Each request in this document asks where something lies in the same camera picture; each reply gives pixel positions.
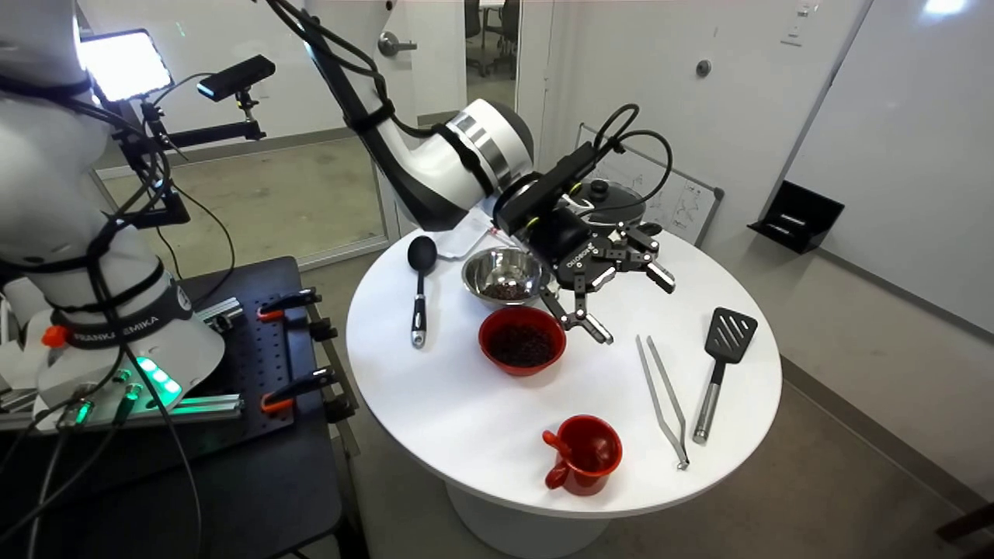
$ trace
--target silver pot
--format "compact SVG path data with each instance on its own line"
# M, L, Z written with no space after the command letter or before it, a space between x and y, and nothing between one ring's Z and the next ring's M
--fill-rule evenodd
M551 282L551 269L527 252L489 247L464 265L464 282L490 304L517 304L537 297Z

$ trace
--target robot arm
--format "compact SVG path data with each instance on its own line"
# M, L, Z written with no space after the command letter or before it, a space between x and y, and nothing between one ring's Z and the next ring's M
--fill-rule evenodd
M674 293L674 275L658 268L658 244L646 229L593 227L587 222L593 205L572 195L609 145L584 142L552 170L537 175L524 122L485 100L431 134L420 134L420 145L406 145L410 128L393 118L375 62L290 0L268 3L308 45L344 123L364 141L420 227L451 229L478 199L497 195L495 225L522 240L557 282L575 293L575 311L564 311L552 288L543 293L543 304L561 325L584 325L596 343L611 343L611 332L587 314L587 293L602 288L619 269L644 269L654 286ZM344 68L372 79L382 103L375 111L361 103Z
M115 373L147 378L124 362L128 347L169 369L147 398L172 407L213 373L224 339L192 319L182 288L100 191L93 170L115 118L82 68L75 3L0 0L0 12L0 265L29 275L46 308L18 317L32 336L5 368L35 378L41 407L117 401L100 390ZM46 325L64 339L42 345Z

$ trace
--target cooking utensil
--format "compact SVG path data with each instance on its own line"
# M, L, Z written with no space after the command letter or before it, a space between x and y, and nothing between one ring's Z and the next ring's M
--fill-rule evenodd
M680 401L676 401L676 390L674 390L674 384L671 384L671 375L668 375L664 368L662 368L662 358L658 358L658 352L654 352L651 336L646 336L646 345L650 345L650 352L651 352L654 369L658 369L662 384L664 384L664 390L668 390L668 398L671 398L671 407L674 407L674 414L676 414L676 424L680 424L676 434L674 434L674 429L664 423L664 414L662 414L662 403L658 403L658 390L654 390L654 384L651 384L651 369L650 369L650 358L646 358L644 339L637 336L635 343L637 343L637 347L641 347L644 375L646 375L646 384L650 384L650 393L651 393L651 407L654 407L654 423L658 423L662 434L671 440L671 446L674 446L674 455L676 455L676 460L680 460L680 468L688 468L688 467L689 467L689 457L688 457L688 419L682 419L682 407L680 407Z
M422 347L428 332L428 311L426 311L426 275L435 269L439 247L428 237L415 237L406 244L406 265L415 269L415 294L410 314L410 345Z
M546 487L564 487L577 498L602 490L625 455L619 431L596 416L572 416L557 431L543 431L539 440L558 455L546 473Z
M707 343L706 343L706 352L715 358L715 369L712 369L712 381L707 381L706 401L703 401L703 410L695 416L695 429L694 429L695 445L706 445L712 434L723 362L743 359L743 354L756 336L756 325L758 325L756 317L744 317L744 314L736 314L726 308L715 308Z
M512 304L478 325L478 347L497 369L534 375L561 358L564 332L546 311Z
M537 297L546 279L551 269L534 256L517 247L474 252L464 265L464 282L470 293L495 304Z

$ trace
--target red mug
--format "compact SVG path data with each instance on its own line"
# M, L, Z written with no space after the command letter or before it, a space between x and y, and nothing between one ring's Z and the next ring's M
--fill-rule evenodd
M622 463L619 431L596 416L572 416L558 431L543 431L543 445L557 446L557 467L546 473L546 487L590 498L602 490Z

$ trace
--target black ladle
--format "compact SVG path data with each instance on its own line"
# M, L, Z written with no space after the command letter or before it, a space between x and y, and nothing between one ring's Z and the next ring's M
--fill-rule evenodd
M414 294L414 317L410 317L410 345L422 347L428 332L428 311L426 311L426 275L435 269L439 247L428 237L415 237L406 244L406 265L415 269L415 294Z

